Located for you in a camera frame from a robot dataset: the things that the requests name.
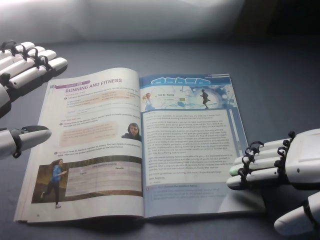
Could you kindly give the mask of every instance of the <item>white robotic hand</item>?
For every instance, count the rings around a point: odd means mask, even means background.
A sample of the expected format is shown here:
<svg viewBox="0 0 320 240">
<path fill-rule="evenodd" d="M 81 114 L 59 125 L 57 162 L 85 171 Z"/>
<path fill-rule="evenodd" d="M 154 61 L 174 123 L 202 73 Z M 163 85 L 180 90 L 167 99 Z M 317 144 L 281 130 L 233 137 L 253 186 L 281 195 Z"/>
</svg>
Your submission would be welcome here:
<svg viewBox="0 0 320 240">
<path fill-rule="evenodd" d="M 57 54 L 54 51 L 35 46 L 32 42 L 16 44 L 13 40 L 9 40 L 2 44 L 0 48 L 0 118 L 11 110 L 12 102 L 67 69 L 67 60 L 56 57 Z M 22 151 L 45 142 L 50 136 L 51 131 L 45 126 L 26 126 L 11 131 L 0 128 L 0 159 L 10 155 L 18 158 Z"/>
<path fill-rule="evenodd" d="M 250 144 L 246 155 L 237 158 L 230 169 L 228 187 L 244 190 L 290 184 L 299 190 L 320 190 L 320 129 L 288 135 L 288 139 Z M 282 235 L 295 235 L 319 231 L 319 224 L 317 192 L 301 207 L 276 220 L 274 227 Z"/>
</svg>

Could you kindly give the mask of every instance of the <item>magazine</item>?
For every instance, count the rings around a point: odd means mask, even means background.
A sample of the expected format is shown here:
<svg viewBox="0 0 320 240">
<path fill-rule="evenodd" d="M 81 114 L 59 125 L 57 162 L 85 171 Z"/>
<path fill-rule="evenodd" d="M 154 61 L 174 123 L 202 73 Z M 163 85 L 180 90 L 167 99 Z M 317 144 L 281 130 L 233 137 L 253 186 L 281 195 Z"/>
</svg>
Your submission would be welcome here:
<svg viewBox="0 0 320 240">
<path fill-rule="evenodd" d="M 48 83 L 14 220 L 261 213 L 226 181 L 247 141 L 228 74 L 127 68 Z"/>
</svg>

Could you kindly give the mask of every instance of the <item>heading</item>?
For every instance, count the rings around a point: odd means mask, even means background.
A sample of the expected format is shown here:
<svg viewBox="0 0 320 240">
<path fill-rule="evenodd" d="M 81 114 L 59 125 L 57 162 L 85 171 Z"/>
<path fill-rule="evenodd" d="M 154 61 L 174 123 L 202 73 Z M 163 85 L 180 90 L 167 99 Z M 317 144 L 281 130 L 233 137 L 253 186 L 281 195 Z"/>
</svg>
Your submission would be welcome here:
<svg viewBox="0 0 320 240">
<path fill-rule="evenodd" d="M 93 88 L 93 87 L 98 87 L 100 85 L 105 85 L 105 84 L 112 84 L 112 83 L 121 83 L 122 79 L 121 78 L 115 78 L 115 79 L 109 79 L 109 80 L 105 80 L 102 82 L 96 82 L 90 85 L 85 85 L 85 86 L 79 86 L 79 87 L 75 87 L 75 88 L 70 88 L 70 89 L 66 89 L 65 92 L 66 93 L 72 93 L 72 92 L 77 92 L 77 91 L 81 91 L 81 90 L 85 90 L 85 89 L 89 89 L 89 88 Z"/>
</svg>

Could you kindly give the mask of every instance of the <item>table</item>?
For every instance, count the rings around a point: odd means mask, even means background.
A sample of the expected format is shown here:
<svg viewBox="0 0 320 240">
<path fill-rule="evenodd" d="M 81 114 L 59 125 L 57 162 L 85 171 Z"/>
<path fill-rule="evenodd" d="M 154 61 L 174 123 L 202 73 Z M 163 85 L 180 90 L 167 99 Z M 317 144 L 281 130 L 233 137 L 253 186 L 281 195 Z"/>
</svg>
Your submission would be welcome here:
<svg viewBox="0 0 320 240">
<path fill-rule="evenodd" d="M 318 38 L 271 38 L 217 42 L 96 42 L 46 45 L 68 60 L 60 78 L 125 67 L 140 76 L 162 73 L 229 73 L 247 141 L 283 139 L 320 127 Z M 0 120 L 8 129 L 36 125 L 46 84 L 19 98 Z M 314 191 L 290 186 L 265 189 L 265 216 L 166 218 L 132 223 L 118 217 L 27 225 L 13 222 L 30 151 L 0 161 L 1 239 L 316 239 L 279 235 L 273 222 Z"/>
</svg>

